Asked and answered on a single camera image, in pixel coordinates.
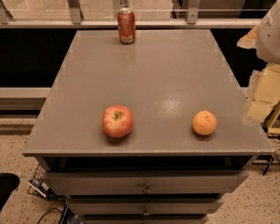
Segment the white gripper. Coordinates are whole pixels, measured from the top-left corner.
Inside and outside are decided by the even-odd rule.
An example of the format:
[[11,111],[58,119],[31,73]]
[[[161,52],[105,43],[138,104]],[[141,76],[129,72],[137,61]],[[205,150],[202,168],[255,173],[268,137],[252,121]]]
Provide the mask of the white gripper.
[[256,49],[257,56],[269,63],[262,71],[253,71],[247,88],[243,122],[263,122],[280,102],[280,0],[277,0],[259,26],[242,36],[237,46]]

